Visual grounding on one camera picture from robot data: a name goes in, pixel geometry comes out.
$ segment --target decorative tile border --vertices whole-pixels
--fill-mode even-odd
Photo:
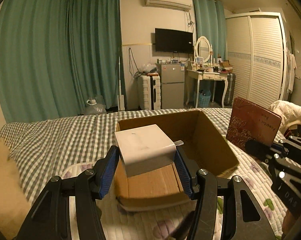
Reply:
[[[236,58],[251,60],[251,55],[246,53],[228,52],[227,55],[228,57],[236,57]],[[270,58],[254,56],[254,62],[262,63],[276,68],[281,68],[281,62]]]
[[[241,59],[246,59],[246,60],[251,60],[251,55],[246,54],[246,53],[239,53],[239,52],[228,52],[227,53],[228,57],[236,57],[236,58],[241,58]]]
[[[254,62],[262,63],[276,68],[281,68],[281,63],[279,61],[270,58],[254,56]]]

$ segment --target cardboard box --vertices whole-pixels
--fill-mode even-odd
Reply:
[[[117,131],[157,124],[174,142],[182,140],[186,156],[216,176],[228,177],[238,165],[232,150],[207,116],[199,110],[121,120]],[[127,178],[120,161],[115,195],[127,211],[165,208],[189,201],[174,164]]]
[[[233,65],[230,64],[229,60],[223,61],[223,62],[219,63],[219,65],[221,67],[224,67],[224,68],[231,68],[231,67],[233,67]]]

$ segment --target gray suitcase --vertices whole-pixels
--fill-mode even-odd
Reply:
[[[235,79],[236,79],[236,75],[234,73],[228,73],[227,75],[228,87],[224,99],[225,106],[231,106],[233,103]],[[225,82],[216,81],[215,101],[218,102],[219,104],[222,104],[224,88],[225,88]]]

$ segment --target blue laundry basket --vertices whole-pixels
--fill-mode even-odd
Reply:
[[[206,91],[205,96],[203,96],[201,93],[199,93],[197,107],[200,107],[200,108],[208,107],[211,95],[212,94],[210,91]],[[196,105],[196,92],[194,92],[194,105]]]

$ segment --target book cover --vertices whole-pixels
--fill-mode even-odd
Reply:
[[[245,151],[245,143],[255,139],[271,146],[281,124],[281,117],[244,98],[236,97],[226,139]]]

